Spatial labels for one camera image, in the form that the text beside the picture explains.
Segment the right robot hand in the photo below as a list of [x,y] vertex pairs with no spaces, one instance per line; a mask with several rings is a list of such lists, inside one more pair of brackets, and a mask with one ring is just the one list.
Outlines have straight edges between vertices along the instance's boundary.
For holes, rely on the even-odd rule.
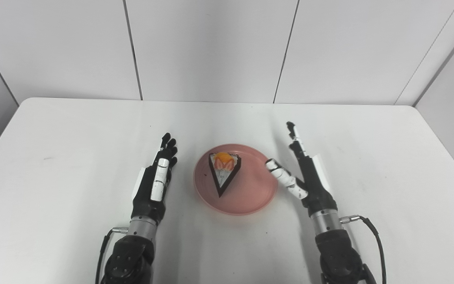
[[310,157],[305,151],[296,125],[291,121],[288,121],[286,125],[289,137],[292,139],[289,149],[296,157],[303,178],[299,179],[292,175],[275,159],[265,162],[266,169],[284,188],[301,201],[303,207],[307,208],[309,216],[325,210],[337,211],[337,203],[327,189],[328,182],[323,169],[317,164],[318,157]]

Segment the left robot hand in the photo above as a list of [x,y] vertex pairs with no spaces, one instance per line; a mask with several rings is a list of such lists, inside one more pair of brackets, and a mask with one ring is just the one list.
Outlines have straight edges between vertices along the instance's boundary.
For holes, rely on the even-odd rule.
[[145,217],[161,223],[166,212],[165,196],[171,182],[172,169],[178,162],[177,141],[166,133],[153,163],[146,167],[132,201],[131,218]]

